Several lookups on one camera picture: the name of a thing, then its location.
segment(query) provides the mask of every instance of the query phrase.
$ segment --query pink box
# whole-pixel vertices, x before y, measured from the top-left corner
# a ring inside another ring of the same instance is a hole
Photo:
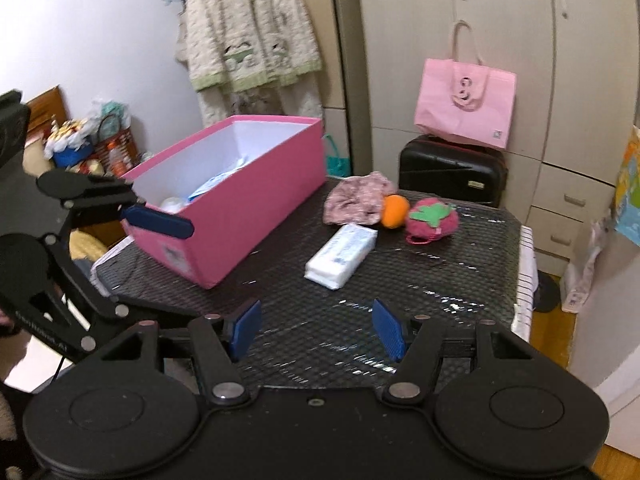
[[[187,198],[242,156],[248,164],[197,197],[180,216],[187,240],[123,222],[140,249],[188,280],[217,285],[325,181],[322,121],[286,116],[233,116],[184,139],[125,175],[158,208]]]

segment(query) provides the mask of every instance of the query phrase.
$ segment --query teal bag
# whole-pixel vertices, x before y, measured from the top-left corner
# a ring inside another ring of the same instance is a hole
[[[334,155],[324,156],[324,160],[326,161],[326,174],[329,176],[351,176],[351,160],[348,158],[340,158],[338,146],[335,145],[334,138],[331,135],[325,134],[322,138],[329,141],[334,152]]]

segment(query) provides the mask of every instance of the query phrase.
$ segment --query black table mat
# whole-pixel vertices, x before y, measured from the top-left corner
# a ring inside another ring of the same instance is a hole
[[[379,386],[395,371],[371,323],[375,298],[408,314],[430,314],[450,326],[491,317],[510,326],[516,303],[520,223],[506,210],[451,202],[459,230],[412,246],[403,230],[381,228],[375,249],[342,289],[304,278],[305,264],[338,230],[322,224],[335,181],[297,208],[218,286],[203,290],[130,244],[97,267],[115,293],[195,309],[231,312],[262,301],[262,330],[238,365],[249,386]],[[401,192],[412,203],[425,195]],[[468,371],[446,360],[440,383]]]

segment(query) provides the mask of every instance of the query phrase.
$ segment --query green leaf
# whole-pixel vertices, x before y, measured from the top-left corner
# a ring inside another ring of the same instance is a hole
[[[420,222],[427,222],[431,227],[436,228],[440,226],[440,221],[451,213],[451,206],[443,204],[442,202],[436,202],[433,205],[420,206],[418,211],[409,213],[409,218],[418,220]]]

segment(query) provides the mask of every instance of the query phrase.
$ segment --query hanging clothes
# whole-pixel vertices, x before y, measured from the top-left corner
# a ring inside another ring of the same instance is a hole
[[[322,116],[318,44],[302,0],[186,0],[177,59],[205,126],[240,110]]]

